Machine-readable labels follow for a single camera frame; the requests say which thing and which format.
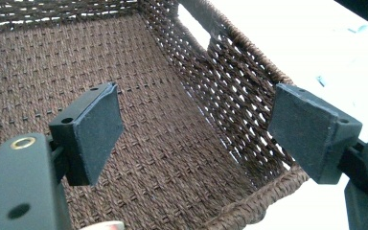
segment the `white background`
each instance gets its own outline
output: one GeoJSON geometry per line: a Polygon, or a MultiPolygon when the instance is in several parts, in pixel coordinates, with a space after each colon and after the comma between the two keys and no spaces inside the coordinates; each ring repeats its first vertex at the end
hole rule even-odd
{"type": "MultiPolygon", "coordinates": [[[[332,0],[210,1],[298,86],[360,120],[360,139],[368,141],[368,22],[332,0]]],[[[179,13],[207,47],[209,35],[183,8],[179,13]]],[[[310,180],[245,229],[349,229],[347,181],[345,175],[336,186],[310,180]]]]}

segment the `woven texture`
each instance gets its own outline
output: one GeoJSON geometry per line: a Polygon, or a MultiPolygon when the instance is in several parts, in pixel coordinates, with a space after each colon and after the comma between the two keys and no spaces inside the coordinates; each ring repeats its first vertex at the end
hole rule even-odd
{"type": "Polygon", "coordinates": [[[65,186],[75,228],[242,229],[308,179],[266,131],[274,85],[292,81],[208,2],[182,2],[210,33],[207,51],[176,1],[39,3],[0,8],[0,144],[49,134],[82,92],[119,85],[125,131],[98,185],[65,186]],[[58,18],[13,26],[36,4],[58,18]]]}

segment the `wicker basket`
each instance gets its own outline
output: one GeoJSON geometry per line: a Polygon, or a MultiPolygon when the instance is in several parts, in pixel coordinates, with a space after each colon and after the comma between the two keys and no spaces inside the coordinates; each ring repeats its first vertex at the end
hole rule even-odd
{"type": "Polygon", "coordinates": [[[75,228],[242,229],[308,179],[266,131],[274,85],[292,81],[210,3],[0,0],[0,144],[49,134],[106,81],[125,133],[97,186],[66,186],[75,228]],[[207,51],[179,4],[210,33],[207,51]]]}

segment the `woven basket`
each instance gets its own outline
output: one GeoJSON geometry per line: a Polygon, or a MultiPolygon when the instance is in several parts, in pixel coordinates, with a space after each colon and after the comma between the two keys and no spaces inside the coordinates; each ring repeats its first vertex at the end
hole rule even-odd
{"type": "Polygon", "coordinates": [[[308,179],[266,131],[274,85],[292,81],[210,3],[7,2],[0,144],[49,134],[84,91],[119,85],[125,132],[99,183],[65,186],[75,228],[118,219],[127,229],[242,229],[308,179]],[[206,51],[179,4],[209,32],[206,51]]]}

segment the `metal grommet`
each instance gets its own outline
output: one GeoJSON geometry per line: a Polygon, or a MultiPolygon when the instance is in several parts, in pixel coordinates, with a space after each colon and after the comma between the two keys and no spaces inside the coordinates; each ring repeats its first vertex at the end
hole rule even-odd
{"type": "Polygon", "coordinates": [[[24,137],[17,139],[16,141],[11,143],[11,148],[14,150],[21,150],[27,148],[35,143],[34,137],[24,137]]]}

